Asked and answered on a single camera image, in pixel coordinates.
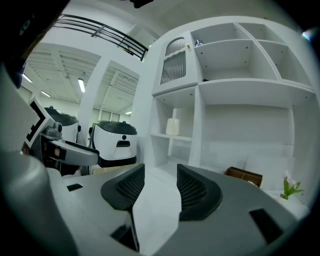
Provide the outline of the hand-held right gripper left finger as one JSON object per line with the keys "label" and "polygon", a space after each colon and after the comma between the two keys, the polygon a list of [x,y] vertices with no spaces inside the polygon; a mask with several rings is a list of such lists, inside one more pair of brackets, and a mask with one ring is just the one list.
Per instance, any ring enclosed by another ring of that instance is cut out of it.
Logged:
{"label": "hand-held right gripper left finger", "polygon": [[133,206],[145,185],[144,164],[63,178],[47,170],[59,213],[78,256],[138,256]]}

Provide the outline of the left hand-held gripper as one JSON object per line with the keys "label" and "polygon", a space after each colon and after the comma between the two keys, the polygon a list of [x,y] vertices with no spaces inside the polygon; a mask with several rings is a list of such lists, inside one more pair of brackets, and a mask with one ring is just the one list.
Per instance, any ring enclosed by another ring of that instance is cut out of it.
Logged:
{"label": "left hand-held gripper", "polygon": [[29,102],[38,119],[33,123],[23,144],[23,153],[40,161],[44,157],[67,165],[93,166],[98,163],[100,152],[78,143],[62,140],[62,124],[55,121],[36,97]]}

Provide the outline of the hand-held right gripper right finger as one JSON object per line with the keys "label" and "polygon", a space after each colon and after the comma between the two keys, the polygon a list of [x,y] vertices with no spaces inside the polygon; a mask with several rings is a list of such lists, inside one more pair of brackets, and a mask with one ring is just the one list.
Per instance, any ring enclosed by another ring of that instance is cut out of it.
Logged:
{"label": "hand-held right gripper right finger", "polygon": [[159,256],[271,256],[300,225],[247,181],[184,164],[176,174],[178,227]]}

